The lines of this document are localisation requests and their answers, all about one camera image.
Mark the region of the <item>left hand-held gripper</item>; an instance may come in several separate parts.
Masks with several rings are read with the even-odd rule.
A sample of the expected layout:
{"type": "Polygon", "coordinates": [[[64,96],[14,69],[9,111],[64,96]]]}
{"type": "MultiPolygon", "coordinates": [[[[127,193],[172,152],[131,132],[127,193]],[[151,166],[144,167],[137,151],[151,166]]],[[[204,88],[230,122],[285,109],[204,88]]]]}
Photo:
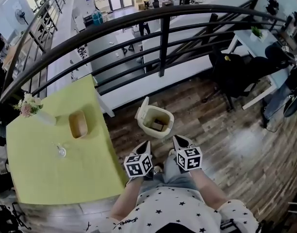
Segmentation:
{"type": "Polygon", "coordinates": [[[153,180],[153,164],[151,155],[151,142],[144,141],[134,148],[124,160],[124,167],[128,174],[129,180],[143,178],[145,181],[153,180]]]}

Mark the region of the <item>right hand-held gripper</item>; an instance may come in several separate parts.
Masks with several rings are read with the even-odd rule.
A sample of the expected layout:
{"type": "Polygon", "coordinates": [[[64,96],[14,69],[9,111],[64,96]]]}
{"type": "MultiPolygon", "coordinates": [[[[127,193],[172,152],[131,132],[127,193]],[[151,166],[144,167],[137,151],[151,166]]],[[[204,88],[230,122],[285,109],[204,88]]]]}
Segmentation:
{"type": "Polygon", "coordinates": [[[180,172],[189,172],[201,168],[202,152],[200,147],[194,147],[191,139],[173,136],[173,146],[176,152],[176,163],[180,172]]]}

